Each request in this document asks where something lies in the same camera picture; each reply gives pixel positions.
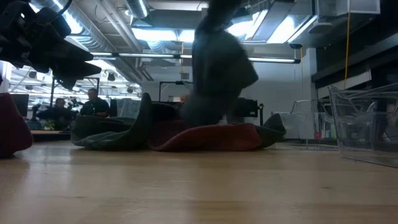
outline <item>felt cloth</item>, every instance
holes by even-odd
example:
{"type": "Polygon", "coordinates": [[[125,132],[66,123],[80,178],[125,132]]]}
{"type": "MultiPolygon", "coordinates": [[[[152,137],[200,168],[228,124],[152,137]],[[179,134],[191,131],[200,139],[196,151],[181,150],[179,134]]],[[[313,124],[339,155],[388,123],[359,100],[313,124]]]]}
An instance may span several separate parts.
{"type": "MultiPolygon", "coordinates": [[[[133,151],[145,145],[155,151],[250,151],[261,148],[265,139],[274,138],[275,131],[259,132],[262,127],[253,124],[192,127],[178,119],[177,111],[170,105],[152,104],[150,96],[144,93],[134,123],[80,116],[72,129],[72,143],[107,151],[133,151]]],[[[269,146],[274,140],[266,143],[269,146]]]]}
{"type": "Polygon", "coordinates": [[[193,90],[181,110],[191,126],[217,124],[242,89],[258,80],[239,40],[224,30],[241,0],[211,0],[192,45],[193,90]]]}
{"type": "Polygon", "coordinates": [[[155,151],[251,151],[262,143],[253,124],[189,128],[183,121],[155,124],[147,141],[155,151]]]}
{"type": "Polygon", "coordinates": [[[0,93],[0,117],[0,157],[10,157],[32,146],[32,133],[9,93],[0,93]]]}

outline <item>yellow cable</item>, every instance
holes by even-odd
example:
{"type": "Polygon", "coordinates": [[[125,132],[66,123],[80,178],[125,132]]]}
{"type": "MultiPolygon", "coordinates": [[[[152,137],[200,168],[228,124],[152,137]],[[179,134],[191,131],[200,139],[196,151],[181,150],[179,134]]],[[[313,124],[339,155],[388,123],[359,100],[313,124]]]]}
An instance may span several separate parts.
{"type": "Polygon", "coordinates": [[[348,8],[348,20],[347,20],[347,44],[346,44],[346,71],[344,77],[344,90],[346,89],[347,77],[348,77],[348,56],[349,56],[349,24],[351,21],[351,0],[349,0],[348,8]]]}

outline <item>ceiling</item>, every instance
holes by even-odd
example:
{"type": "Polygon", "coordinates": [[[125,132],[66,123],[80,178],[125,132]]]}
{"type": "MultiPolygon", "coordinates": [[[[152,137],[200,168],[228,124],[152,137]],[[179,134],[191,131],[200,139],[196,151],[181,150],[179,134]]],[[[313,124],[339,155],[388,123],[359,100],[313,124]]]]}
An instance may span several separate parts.
{"type": "MultiPolygon", "coordinates": [[[[249,57],[297,58],[289,44],[323,47],[345,37],[348,13],[347,9],[344,11],[338,6],[347,1],[324,0],[318,5],[313,4],[317,2],[313,0],[248,0],[242,5],[245,10],[231,20],[227,31],[241,41],[249,57]],[[326,31],[312,34],[309,30],[317,19],[331,26],[326,31]]],[[[377,14],[363,10],[363,5],[375,1],[362,1],[362,11],[353,14],[353,30],[377,14]]],[[[66,0],[31,0],[36,11],[42,7],[59,11],[65,3],[66,0]]],[[[190,0],[73,0],[64,14],[72,29],[67,40],[90,52],[189,55],[194,29],[206,14],[207,7],[206,1],[190,0]]],[[[101,91],[106,90],[106,95],[123,96],[132,83],[181,80],[181,73],[187,81],[192,80],[190,59],[100,56],[96,59],[94,63],[100,63],[98,65],[103,70],[93,77],[101,79],[101,91]],[[108,83],[109,73],[114,73],[116,78],[108,83]]],[[[25,74],[25,70],[14,70],[11,83],[21,82],[25,74]]],[[[51,84],[50,74],[46,75],[48,77],[40,82],[51,84]]],[[[77,85],[92,84],[80,80],[77,85]]],[[[44,85],[34,89],[46,93],[50,90],[44,85]]],[[[26,89],[21,85],[15,91],[26,89]]]]}

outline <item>white wall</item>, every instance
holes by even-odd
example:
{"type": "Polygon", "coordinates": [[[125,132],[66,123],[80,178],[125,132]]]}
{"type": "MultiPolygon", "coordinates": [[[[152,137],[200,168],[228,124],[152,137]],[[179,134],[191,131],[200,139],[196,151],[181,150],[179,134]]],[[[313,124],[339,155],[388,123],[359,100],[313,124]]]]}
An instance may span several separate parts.
{"type": "MultiPolygon", "coordinates": [[[[148,93],[152,101],[159,101],[159,82],[145,82],[142,84],[142,92],[148,93]]],[[[164,83],[162,84],[161,101],[168,101],[170,96],[188,94],[189,90],[184,85],[164,83]]]]}
{"type": "MultiPolygon", "coordinates": [[[[264,121],[271,111],[290,112],[294,101],[317,99],[315,85],[311,82],[311,74],[316,72],[316,67],[315,49],[307,50],[302,64],[255,63],[259,81],[244,89],[241,97],[264,104],[264,121]]],[[[260,123],[259,119],[246,121],[260,123]]]]}
{"type": "Polygon", "coordinates": [[[12,65],[8,62],[0,61],[0,75],[2,84],[0,86],[0,93],[7,93],[11,79],[12,65]]]}

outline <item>desk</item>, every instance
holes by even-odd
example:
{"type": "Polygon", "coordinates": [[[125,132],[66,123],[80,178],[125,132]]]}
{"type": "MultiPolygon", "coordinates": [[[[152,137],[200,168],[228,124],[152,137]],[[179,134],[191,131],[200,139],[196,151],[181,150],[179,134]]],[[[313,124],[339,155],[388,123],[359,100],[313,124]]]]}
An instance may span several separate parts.
{"type": "Polygon", "coordinates": [[[2,224],[396,224],[398,171],[338,152],[99,152],[0,161],[2,224]]]}
{"type": "Polygon", "coordinates": [[[31,130],[34,142],[63,141],[70,139],[70,133],[61,131],[31,130]]]}

